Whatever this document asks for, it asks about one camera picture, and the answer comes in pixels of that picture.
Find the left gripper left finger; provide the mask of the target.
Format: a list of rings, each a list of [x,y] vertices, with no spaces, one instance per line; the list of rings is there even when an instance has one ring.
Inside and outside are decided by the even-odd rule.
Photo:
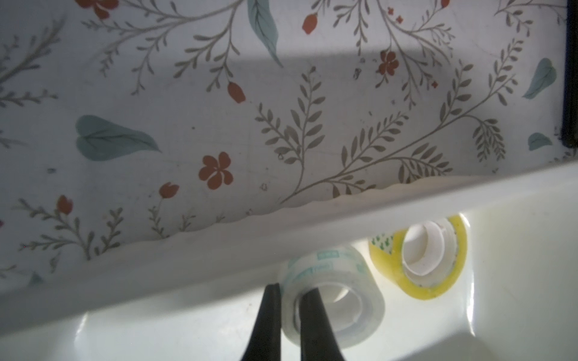
[[[281,290],[265,287],[257,318],[242,361],[281,360]]]

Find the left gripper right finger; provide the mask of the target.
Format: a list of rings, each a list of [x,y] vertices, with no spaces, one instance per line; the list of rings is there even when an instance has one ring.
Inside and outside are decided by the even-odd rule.
[[[318,288],[304,294],[299,303],[302,361],[344,361]]]

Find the clear transparent tape roll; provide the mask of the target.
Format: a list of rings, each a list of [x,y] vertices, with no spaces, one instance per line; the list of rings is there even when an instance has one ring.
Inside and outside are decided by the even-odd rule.
[[[316,251],[281,265],[281,326],[300,344],[299,303],[318,288],[332,331],[341,348],[353,347],[379,328],[385,301],[363,255],[352,245]]]

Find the white storage box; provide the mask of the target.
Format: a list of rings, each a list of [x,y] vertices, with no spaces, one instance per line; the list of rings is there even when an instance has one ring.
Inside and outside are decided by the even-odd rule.
[[[575,360],[577,163],[432,177],[123,246],[1,298],[3,360],[238,360],[266,285],[296,360]]]

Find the yellow tape roll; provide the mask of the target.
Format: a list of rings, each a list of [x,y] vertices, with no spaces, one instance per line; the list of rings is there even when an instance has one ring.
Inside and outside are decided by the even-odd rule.
[[[461,214],[413,224],[368,239],[378,272],[406,295],[435,299],[456,283],[468,255],[469,223]]]

